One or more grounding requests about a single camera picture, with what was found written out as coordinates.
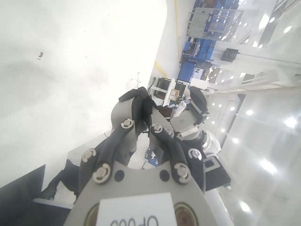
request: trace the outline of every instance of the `white label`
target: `white label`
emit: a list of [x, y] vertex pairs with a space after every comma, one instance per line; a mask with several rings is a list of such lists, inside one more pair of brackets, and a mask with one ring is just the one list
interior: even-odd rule
[[170, 193], [102, 199], [96, 226], [177, 226]]

